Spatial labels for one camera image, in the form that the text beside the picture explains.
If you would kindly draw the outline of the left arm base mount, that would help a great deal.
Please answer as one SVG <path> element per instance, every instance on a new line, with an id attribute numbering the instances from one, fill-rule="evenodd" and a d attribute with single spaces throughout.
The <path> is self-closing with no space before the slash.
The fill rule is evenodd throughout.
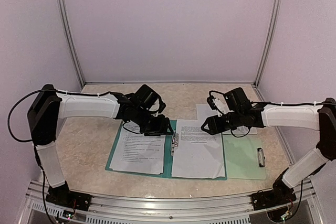
<path id="1" fill-rule="evenodd" d="M 49 187 L 46 201 L 57 206 L 88 211 L 92 196 L 69 189 L 67 182 L 58 187 Z"/>

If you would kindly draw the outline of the dark green folder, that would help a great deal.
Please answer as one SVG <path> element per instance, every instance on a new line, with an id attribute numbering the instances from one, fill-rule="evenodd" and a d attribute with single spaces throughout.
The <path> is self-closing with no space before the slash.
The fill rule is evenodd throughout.
<path id="1" fill-rule="evenodd" d="M 176 130 L 176 120 L 170 120 L 170 124 L 172 126 L 173 130 Z M 107 164 L 105 166 L 105 170 L 110 171 L 110 172 L 120 172 L 120 173 L 125 173 L 125 174 L 132 174 L 132 175 L 140 175 L 140 176 L 149 176 L 149 177 L 157 177 L 157 178 L 167 178 L 167 179 L 178 179 L 179 177 L 172 177 L 172 163 L 173 163 L 173 156 L 171 155 L 171 144 L 170 142 L 172 141 L 172 135 L 166 135 L 165 136 L 165 145 L 164 145 L 164 157 L 163 157 L 163 173 L 161 174 L 146 174 L 146 173 L 136 173 L 136 172 L 124 172 L 124 171 L 117 171 L 113 170 L 110 165 L 112 162 L 112 158 L 114 156 L 119 138 L 120 138 L 120 133 L 123 131 L 123 122 L 120 124 L 116 137 L 113 142 L 112 149 L 110 151 Z M 227 180 L 226 176 L 222 177 L 217 177 L 217 178 L 189 178 L 189 179 L 207 179 L 207 180 Z"/>

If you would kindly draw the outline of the metal folder clip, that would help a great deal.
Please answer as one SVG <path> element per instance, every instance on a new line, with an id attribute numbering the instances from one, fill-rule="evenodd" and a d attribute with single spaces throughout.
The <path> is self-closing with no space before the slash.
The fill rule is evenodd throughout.
<path id="1" fill-rule="evenodd" d="M 179 134 L 175 132 L 171 140 L 171 156 L 174 155 L 175 149 L 178 147 L 178 139 Z"/>

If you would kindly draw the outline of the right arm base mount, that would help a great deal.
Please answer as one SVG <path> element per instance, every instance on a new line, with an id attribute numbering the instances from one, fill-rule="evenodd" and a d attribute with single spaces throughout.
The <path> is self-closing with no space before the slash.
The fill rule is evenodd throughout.
<path id="1" fill-rule="evenodd" d="M 280 206 L 291 201 L 295 201 L 296 194 L 292 187 L 288 187 L 282 181 L 283 174 L 281 174 L 273 183 L 272 189 L 267 191 L 258 191 L 251 194 L 251 201 L 254 210 L 262 210 Z"/>

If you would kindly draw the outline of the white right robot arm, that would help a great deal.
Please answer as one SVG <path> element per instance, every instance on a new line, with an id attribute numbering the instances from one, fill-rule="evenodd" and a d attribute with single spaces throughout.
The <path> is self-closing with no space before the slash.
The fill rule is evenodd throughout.
<path id="1" fill-rule="evenodd" d="M 208 93 L 207 103 L 217 114 L 205 119 L 202 131 L 216 135 L 233 131 L 238 127 L 289 128 L 314 131 L 319 138 L 316 146 L 301 159 L 282 172 L 269 192 L 273 205 L 281 204 L 289 196 L 289 190 L 305 178 L 317 173 L 328 162 L 335 160 L 335 99 L 320 102 L 274 103 L 249 100 L 243 88 Z"/>

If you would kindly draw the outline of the printed paper sheet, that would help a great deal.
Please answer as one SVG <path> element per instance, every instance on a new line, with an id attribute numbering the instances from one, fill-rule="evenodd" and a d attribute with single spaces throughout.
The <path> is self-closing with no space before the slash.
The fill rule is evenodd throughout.
<path id="1" fill-rule="evenodd" d="M 149 175 L 164 171 L 165 136 L 145 136 L 137 124 L 121 126 L 108 159 L 106 170 Z"/>

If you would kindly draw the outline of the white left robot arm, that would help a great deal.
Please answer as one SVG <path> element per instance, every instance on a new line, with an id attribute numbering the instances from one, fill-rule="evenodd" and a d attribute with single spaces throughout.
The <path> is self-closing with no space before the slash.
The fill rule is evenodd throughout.
<path id="1" fill-rule="evenodd" d="M 65 187 L 66 179 L 56 149 L 60 122 L 69 126 L 75 121 L 116 120 L 124 124 L 134 123 L 139 127 L 138 134 L 144 136 L 173 133 L 170 119 L 163 115 L 166 104 L 146 84 L 128 94 L 113 91 L 76 93 L 46 84 L 35 95 L 27 119 L 37 163 L 53 189 L 53 197 L 64 206 L 73 201 L 74 195 Z"/>

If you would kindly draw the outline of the printed paper stack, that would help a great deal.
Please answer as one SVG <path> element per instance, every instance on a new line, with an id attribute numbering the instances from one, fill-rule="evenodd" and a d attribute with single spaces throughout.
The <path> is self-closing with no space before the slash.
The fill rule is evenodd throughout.
<path id="1" fill-rule="evenodd" d="M 172 177 L 188 179 L 226 179 L 221 135 L 201 130 L 198 120 L 176 121 Z"/>

